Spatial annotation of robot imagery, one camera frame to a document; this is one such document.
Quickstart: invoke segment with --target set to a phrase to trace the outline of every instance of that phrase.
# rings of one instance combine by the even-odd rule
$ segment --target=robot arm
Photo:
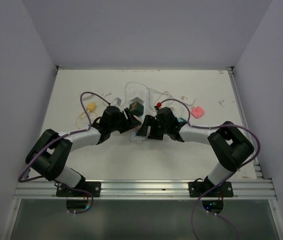
[[[85,178],[75,170],[65,166],[70,152],[79,148],[97,145],[106,141],[112,132],[127,132],[141,123],[126,108],[123,112],[115,106],[108,106],[99,123],[94,122],[89,131],[71,134],[50,146],[53,152],[45,151],[32,164],[32,168],[49,181],[57,181],[71,188],[84,188]],[[169,107],[157,109],[156,117],[146,115],[138,131],[138,136],[162,140],[164,135],[179,142],[197,142],[211,145],[218,163],[205,178],[205,188],[209,189],[221,182],[229,174],[236,172],[240,165],[254,152],[253,145],[236,127],[218,130],[193,128],[186,121],[179,121]],[[46,130],[26,158],[28,164],[34,156],[51,141],[63,133]]]
[[[119,131],[122,134],[140,124],[127,108],[120,112],[117,107],[108,106],[99,122],[94,122],[88,131],[70,134],[57,141],[50,146],[51,150],[41,154],[31,167],[49,181],[81,189],[80,183],[84,182],[85,178],[65,165],[69,153],[85,146],[101,144],[112,132]],[[48,143],[64,134],[52,129],[46,130],[29,152],[26,163],[28,164]]]
[[[232,124],[230,121],[224,123],[224,125]],[[158,108],[156,117],[146,116],[137,135],[145,137],[148,127],[150,127],[149,139],[162,140],[163,135],[166,134],[175,141],[197,142],[212,147],[218,163],[204,180],[206,189],[219,184],[231,173],[236,172],[254,152],[254,146],[236,127],[223,127],[218,130],[207,127],[194,128],[186,121],[179,121],[169,107]]]

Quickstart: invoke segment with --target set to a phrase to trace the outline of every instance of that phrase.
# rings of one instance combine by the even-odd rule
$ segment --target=red object
[[[200,106],[197,106],[194,107],[190,113],[195,119],[199,119],[202,115],[204,115],[205,111]]]

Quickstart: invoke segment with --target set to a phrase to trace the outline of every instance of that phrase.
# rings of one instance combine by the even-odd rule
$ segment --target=yellow object
[[[95,112],[96,108],[97,108],[96,103],[90,102],[90,103],[87,105],[86,110],[89,111],[89,112],[91,112],[91,113],[93,113],[93,112]]]

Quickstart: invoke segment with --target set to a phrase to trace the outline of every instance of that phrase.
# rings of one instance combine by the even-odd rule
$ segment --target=white table surface
[[[197,125],[220,125],[225,121],[242,125],[239,109],[227,71],[217,70],[59,70],[42,127],[57,132],[76,130],[75,121],[83,112],[82,92],[91,91],[112,101],[119,97],[124,102],[125,85],[139,82],[158,91],[169,91],[176,99],[187,95],[195,98],[205,114],[191,117]],[[127,89],[145,87],[131,83]],[[150,102],[159,97],[151,93]],[[100,101],[97,97],[84,102]],[[187,111],[179,103],[171,105],[177,117],[187,118]],[[101,116],[105,106],[97,103]],[[86,126],[87,119],[79,126]],[[206,177],[217,163],[209,145],[195,142],[177,142],[168,136],[163,141],[147,139],[141,144],[130,141],[131,133],[114,132],[100,145],[87,146],[71,152],[67,165],[87,179],[97,180],[189,180]],[[38,174],[32,170],[30,176]],[[252,163],[243,167],[232,179],[256,179]]]

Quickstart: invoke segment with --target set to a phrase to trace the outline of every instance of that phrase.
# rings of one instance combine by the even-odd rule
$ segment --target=black mounting bracket
[[[207,185],[203,181],[190,181],[188,183],[188,191],[191,198],[198,198],[207,190]],[[232,198],[234,196],[232,183],[230,181],[226,181],[220,187],[207,193],[203,198],[219,198],[221,196],[225,198]]]
[[[80,189],[85,190],[94,198],[99,198],[102,189],[102,183],[100,181],[85,181],[81,183]],[[57,188],[56,197],[64,198],[78,198],[78,197],[87,197],[84,193],[78,191],[71,191],[64,186]]]

